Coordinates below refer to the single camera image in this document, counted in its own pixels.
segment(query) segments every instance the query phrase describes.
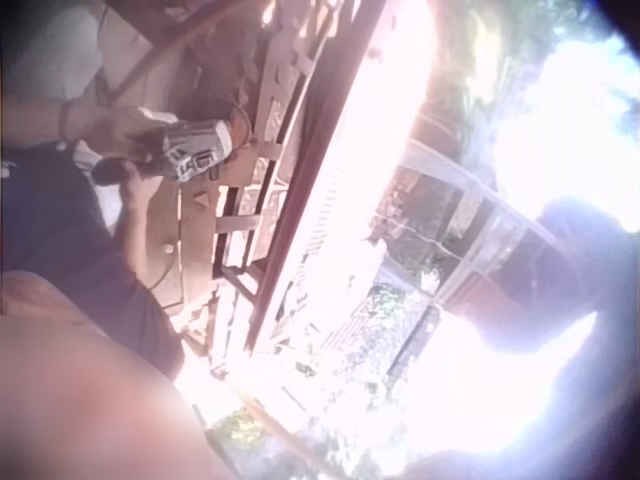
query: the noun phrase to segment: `hand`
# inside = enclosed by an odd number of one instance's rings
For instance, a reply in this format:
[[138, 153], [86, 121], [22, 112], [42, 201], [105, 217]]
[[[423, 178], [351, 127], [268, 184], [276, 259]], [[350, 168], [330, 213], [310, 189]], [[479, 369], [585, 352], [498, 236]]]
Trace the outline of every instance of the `hand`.
[[143, 179], [135, 164], [129, 160], [123, 160], [122, 167], [127, 172], [127, 179], [120, 185], [122, 205], [129, 211], [146, 213], [149, 202], [162, 183], [162, 177]]
[[81, 138], [104, 157], [136, 162], [146, 162], [162, 153], [161, 132], [166, 125], [132, 107], [87, 109], [74, 104], [69, 112], [70, 137]]

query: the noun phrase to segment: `power drill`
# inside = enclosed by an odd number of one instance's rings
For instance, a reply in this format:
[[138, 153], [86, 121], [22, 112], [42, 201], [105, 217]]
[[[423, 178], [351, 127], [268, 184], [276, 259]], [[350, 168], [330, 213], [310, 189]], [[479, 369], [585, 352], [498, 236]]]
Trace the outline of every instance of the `power drill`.
[[[162, 145], [162, 152], [148, 163], [136, 162], [142, 178], [169, 177], [184, 183], [224, 162], [233, 152], [231, 124], [212, 119], [176, 122], [154, 131], [146, 139]], [[116, 185], [126, 180], [119, 159], [104, 158], [91, 171], [96, 185]]]

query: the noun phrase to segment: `dark shorts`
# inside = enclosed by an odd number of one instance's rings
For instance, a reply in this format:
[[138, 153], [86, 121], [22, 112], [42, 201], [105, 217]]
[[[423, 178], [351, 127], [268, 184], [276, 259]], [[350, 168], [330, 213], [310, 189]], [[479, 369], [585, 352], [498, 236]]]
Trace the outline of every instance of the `dark shorts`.
[[180, 339], [109, 235], [88, 180], [55, 145], [3, 151], [2, 269], [49, 281], [113, 340], [167, 376]]

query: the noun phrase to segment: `bracelet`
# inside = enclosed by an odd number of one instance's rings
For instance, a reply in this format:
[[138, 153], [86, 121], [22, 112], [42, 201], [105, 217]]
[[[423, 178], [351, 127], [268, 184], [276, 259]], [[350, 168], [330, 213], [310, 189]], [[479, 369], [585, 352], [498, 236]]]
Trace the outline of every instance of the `bracelet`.
[[69, 111], [71, 110], [72, 104], [73, 100], [67, 100], [62, 104], [62, 107], [60, 108], [60, 117], [58, 119], [58, 135], [64, 142], [69, 142], [69, 138], [67, 137], [67, 120], [69, 119]]

